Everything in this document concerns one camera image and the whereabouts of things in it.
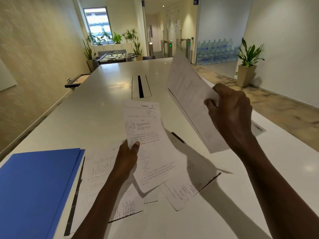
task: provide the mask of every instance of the beige planter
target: beige planter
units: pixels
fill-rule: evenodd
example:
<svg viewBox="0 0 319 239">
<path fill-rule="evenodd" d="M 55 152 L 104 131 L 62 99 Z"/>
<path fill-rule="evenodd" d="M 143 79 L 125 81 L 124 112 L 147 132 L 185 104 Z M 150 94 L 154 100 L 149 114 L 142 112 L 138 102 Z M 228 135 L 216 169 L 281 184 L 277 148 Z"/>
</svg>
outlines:
<svg viewBox="0 0 319 239">
<path fill-rule="evenodd" d="M 243 65 L 238 66 L 237 85 L 240 87 L 249 86 L 255 75 L 256 65 L 246 68 Z"/>
<path fill-rule="evenodd" d="M 135 59 L 136 59 L 136 61 L 141 61 L 143 58 L 141 55 L 138 55 Z"/>
<path fill-rule="evenodd" d="M 93 60 L 87 60 L 87 65 L 90 68 L 91 73 L 94 71 Z"/>
</svg>

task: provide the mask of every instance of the circular stamp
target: circular stamp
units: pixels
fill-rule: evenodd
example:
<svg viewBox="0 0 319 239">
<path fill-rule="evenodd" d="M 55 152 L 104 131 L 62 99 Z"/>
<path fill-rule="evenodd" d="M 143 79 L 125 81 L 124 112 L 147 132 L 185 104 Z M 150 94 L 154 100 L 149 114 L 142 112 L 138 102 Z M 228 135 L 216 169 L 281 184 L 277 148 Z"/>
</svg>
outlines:
<svg viewBox="0 0 319 239">
<path fill-rule="evenodd" d="M 132 121 L 126 122 L 126 124 L 125 124 L 125 129 L 126 129 L 127 134 L 132 135 L 133 132 L 135 131 L 135 124 L 134 124 L 134 122 L 132 122 Z"/>
</svg>

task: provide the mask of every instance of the forearm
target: forearm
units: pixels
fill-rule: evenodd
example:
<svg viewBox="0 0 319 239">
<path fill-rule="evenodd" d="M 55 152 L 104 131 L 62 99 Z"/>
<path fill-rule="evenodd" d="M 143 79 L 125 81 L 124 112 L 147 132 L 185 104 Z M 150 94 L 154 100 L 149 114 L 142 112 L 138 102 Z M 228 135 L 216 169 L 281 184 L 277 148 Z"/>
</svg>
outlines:
<svg viewBox="0 0 319 239">
<path fill-rule="evenodd" d="M 125 178 L 111 172 L 73 239 L 104 238 L 118 193 L 124 182 Z"/>
<path fill-rule="evenodd" d="M 319 238 L 319 218 L 270 163 L 255 137 L 236 151 L 242 160 L 270 233 L 277 238 Z"/>
</svg>

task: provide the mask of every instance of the ceiling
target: ceiling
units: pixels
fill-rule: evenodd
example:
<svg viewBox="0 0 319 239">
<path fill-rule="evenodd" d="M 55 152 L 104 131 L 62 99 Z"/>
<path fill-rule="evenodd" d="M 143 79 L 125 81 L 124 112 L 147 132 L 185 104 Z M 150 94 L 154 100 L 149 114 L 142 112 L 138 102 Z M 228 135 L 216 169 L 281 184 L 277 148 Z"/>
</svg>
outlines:
<svg viewBox="0 0 319 239">
<path fill-rule="evenodd" d="M 163 9 L 166 9 L 166 7 L 169 7 L 181 0 L 144 0 L 144 1 L 145 1 L 145 14 L 151 15 L 151 14 L 160 12 Z"/>
</svg>

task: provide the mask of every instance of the stacked water bottles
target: stacked water bottles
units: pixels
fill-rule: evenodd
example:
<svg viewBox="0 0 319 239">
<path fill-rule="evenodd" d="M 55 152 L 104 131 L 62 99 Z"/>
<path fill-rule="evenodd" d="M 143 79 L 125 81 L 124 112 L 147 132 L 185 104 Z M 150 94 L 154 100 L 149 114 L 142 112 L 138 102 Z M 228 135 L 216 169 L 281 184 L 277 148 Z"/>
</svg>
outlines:
<svg viewBox="0 0 319 239">
<path fill-rule="evenodd" d="M 218 64 L 230 61 L 236 61 L 238 59 L 239 47 L 233 48 L 233 41 L 230 39 L 227 41 L 214 40 L 208 43 L 204 41 L 202 44 L 200 41 L 197 44 L 197 60 L 198 65 L 210 65 Z"/>
</svg>

